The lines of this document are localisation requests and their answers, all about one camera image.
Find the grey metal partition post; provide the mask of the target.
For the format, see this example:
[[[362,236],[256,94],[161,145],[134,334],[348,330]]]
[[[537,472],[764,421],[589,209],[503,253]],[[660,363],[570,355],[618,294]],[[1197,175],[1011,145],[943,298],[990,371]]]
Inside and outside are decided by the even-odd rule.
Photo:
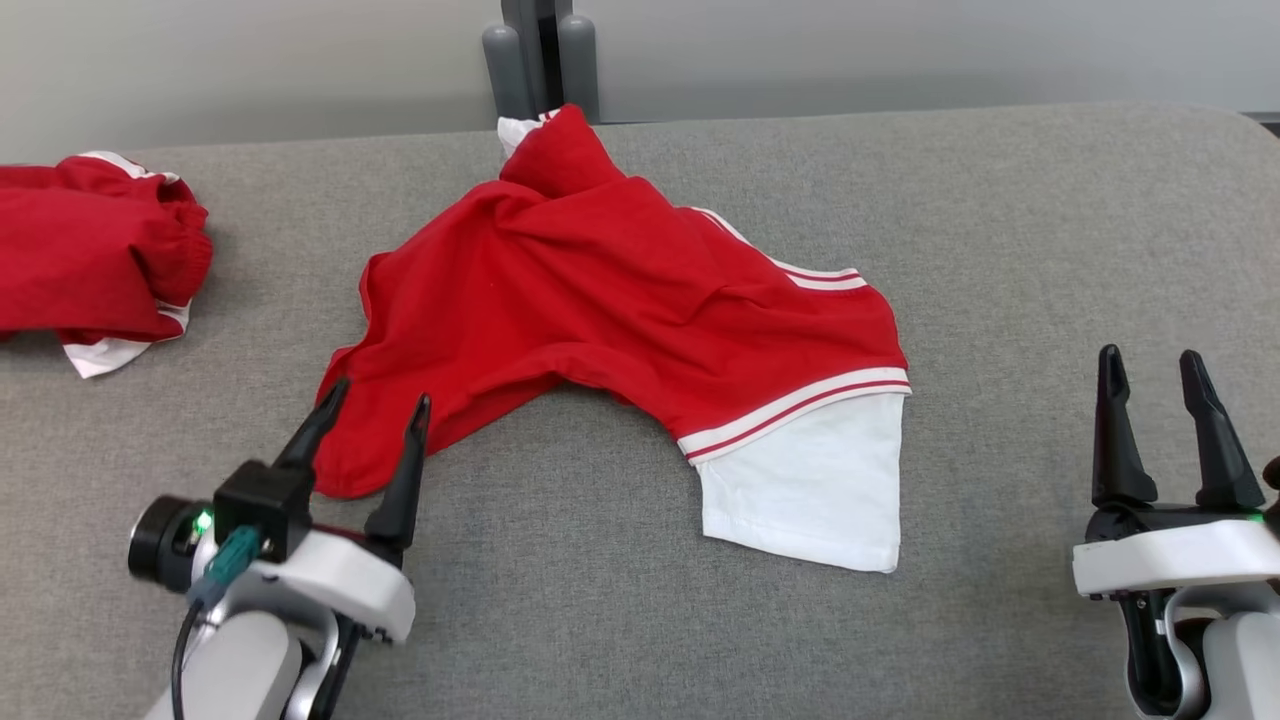
[[[573,10],[573,0],[500,0],[503,22],[516,31],[521,65],[535,113],[564,102],[561,58],[561,22]]]

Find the grey foam cylinder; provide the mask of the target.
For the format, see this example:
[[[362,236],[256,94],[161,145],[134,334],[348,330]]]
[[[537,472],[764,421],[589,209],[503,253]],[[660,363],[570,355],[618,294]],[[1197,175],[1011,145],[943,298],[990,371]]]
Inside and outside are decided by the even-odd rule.
[[[518,31],[507,24],[486,27],[481,45],[497,115],[526,119],[530,99]]]
[[[577,106],[590,124],[600,122],[596,28],[580,14],[563,17],[557,27],[561,86],[564,105]]]

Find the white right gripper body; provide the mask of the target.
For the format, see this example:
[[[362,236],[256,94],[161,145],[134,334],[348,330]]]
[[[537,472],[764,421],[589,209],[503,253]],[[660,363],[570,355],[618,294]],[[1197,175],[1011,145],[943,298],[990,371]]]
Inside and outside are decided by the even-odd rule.
[[[1103,503],[1073,578],[1085,597],[1280,579],[1280,527],[1257,509]]]

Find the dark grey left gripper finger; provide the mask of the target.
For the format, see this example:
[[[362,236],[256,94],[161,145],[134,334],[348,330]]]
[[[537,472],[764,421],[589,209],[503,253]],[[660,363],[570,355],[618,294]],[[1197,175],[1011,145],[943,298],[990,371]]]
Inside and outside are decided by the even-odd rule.
[[[298,429],[275,459],[275,468],[314,468],[314,460],[325,436],[334,427],[349,388],[349,380],[340,378],[317,401]]]
[[[402,559],[415,538],[422,466],[428,455],[431,401],[421,395],[404,428],[403,443],[380,503],[367,516],[364,536],[385,559]]]

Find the red white-sleeved T-shirt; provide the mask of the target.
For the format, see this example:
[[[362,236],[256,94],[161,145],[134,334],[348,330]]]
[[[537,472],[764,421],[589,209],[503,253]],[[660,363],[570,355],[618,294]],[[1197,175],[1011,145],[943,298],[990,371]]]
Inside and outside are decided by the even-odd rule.
[[[911,388],[888,301],[852,268],[782,263],[672,204],[575,106],[498,135],[497,179],[369,259],[367,329],[323,379],[348,391],[317,491],[385,489],[421,396],[438,451],[571,382],[669,433],[700,479],[704,536],[893,571]]]

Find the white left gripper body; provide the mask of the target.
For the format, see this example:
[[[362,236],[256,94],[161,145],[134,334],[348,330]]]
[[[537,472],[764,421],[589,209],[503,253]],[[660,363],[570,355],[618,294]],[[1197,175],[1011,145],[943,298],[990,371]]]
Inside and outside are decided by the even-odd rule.
[[[311,530],[284,562],[256,560],[248,573],[285,602],[347,616],[388,643],[404,643],[412,630],[407,575],[348,537]]]

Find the red elastic-waist shorts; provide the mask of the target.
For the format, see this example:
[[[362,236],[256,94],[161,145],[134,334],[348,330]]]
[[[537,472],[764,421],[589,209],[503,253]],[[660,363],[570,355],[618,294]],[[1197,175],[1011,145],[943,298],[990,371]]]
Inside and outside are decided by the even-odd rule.
[[[180,338],[212,265],[207,209],[116,152],[0,165],[0,342],[47,332],[84,379]]]

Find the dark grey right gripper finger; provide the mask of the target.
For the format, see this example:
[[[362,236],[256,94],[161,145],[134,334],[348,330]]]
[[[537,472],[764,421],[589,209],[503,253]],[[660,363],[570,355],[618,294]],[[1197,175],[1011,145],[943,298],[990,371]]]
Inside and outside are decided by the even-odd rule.
[[[1184,405],[1196,425],[1201,477],[1196,505],[1210,511],[1261,507],[1265,495],[1203,357],[1188,348],[1179,366]]]
[[[1094,507],[1111,503],[1147,506],[1158,491],[1146,471],[1126,410],[1130,384],[1120,347],[1100,350],[1094,406],[1094,443],[1091,500]]]

